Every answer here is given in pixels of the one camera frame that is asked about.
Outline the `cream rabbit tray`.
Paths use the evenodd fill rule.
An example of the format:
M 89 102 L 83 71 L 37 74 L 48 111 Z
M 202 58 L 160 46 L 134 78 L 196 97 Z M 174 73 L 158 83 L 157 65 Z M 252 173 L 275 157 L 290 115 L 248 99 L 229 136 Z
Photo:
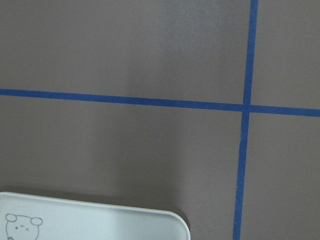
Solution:
M 0 194 L 2 240 L 189 240 L 176 213 L 13 192 Z

